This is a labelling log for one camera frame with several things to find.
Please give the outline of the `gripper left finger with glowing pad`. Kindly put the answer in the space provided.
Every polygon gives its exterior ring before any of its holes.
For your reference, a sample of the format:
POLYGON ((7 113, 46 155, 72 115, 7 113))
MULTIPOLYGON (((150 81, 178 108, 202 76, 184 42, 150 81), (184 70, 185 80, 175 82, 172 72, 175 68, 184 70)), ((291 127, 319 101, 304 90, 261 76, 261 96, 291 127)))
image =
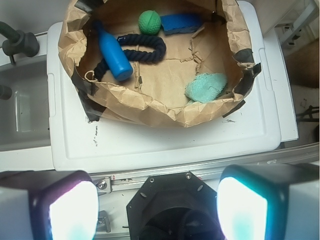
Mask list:
POLYGON ((92 240, 98 213, 97 188, 83 170, 0 174, 2 240, 92 240))

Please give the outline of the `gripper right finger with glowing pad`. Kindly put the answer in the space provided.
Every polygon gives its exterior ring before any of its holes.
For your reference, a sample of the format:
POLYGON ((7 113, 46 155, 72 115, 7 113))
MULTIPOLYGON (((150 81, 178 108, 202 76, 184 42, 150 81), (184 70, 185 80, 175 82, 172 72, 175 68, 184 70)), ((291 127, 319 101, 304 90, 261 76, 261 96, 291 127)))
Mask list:
POLYGON ((216 207, 228 240, 318 240, 320 167, 229 165, 220 177, 216 207))

